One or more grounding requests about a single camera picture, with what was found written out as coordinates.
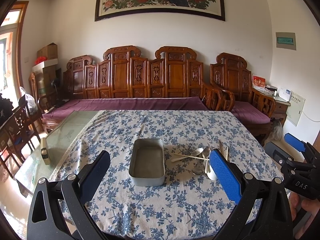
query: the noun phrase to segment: purple seat cover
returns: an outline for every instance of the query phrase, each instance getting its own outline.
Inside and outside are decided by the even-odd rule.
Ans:
[[[270,122],[269,117],[261,113],[258,109],[250,105],[248,102],[236,101],[235,106],[231,110],[231,113],[242,124],[264,124]]]
[[[197,110],[207,111],[207,107],[197,97],[164,98],[164,99],[81,99],[70,100],[60,108],[56,108],[44,119],[62,120],[73,111],[99,110]]]

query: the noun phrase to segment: white plastic bag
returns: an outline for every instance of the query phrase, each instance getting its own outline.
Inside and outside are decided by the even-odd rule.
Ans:
[[[36,114],[38,112],[38,106],[33,96],[27,94],[23,87],[20,87],[20,92],[21,92],[21,96],[26,95],[26,101],[28,102],[28,108],[29,108],[30,114],[31,115]]]

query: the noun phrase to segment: tile floor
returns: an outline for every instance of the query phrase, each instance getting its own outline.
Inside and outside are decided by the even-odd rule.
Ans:
[[[45,136],[45,133],[40,134],[41,138]],[[32,142],[35,147],[39,145],[36,137],[32,138]],[[291,149],[291,147],[284,141],[274,141],[274,143],[281,147],[283,150],[287,151],[296,160],[301,159],[301,156],[299,156],[293,148]],[[31,151],[28,146],[23,148],[22,154],[25,156],[25,158],[27,158],[30,153]],[[31,201],[32,197],[30,195],[28,195],[27,198],[21,195],[18,184],[14,179],[11,179],[11,177],[9,177],[6,182],[0,182],[0,208],[12,228],[23,240],[27,238],[27,222]],[[67,223],[67,225],[71,232],[76,230],[73,225],[69,223]]]

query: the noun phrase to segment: textured blue pad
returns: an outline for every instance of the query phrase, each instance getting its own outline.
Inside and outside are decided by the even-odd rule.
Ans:
[[[293,135],[291,135],[290,133],[287,133],[284,136],[284,141],[290,144],[293,148],[295,148],[299,152],[304,152],[306,150],[304,144],[300,140],[295,138]]]
[[[217,175],[229,200],[232,200],[238,204],[241,199],[240,184],[222,158],[223,157],[219,154],[219,152],[213,150],[209,157],[210,166]]]

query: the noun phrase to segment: silver bolt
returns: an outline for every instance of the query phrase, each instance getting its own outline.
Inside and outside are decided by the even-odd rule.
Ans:
[[[43,184],[44,182],[45,182],[45,178],[41,178],[41,179],[38,180],[39,184]]]
[[[244,177],[245,177],[246,179],[253,179],[253,175],[252,175],[251,173],[246,173],[246,174],[244,175]]]
[[[70,174],[68,176],[68,180],[74,180],[76,178],[76,175],[75,174]]]
[[[275,178],[275,182],[281,184],[282,180],[280,178]]]

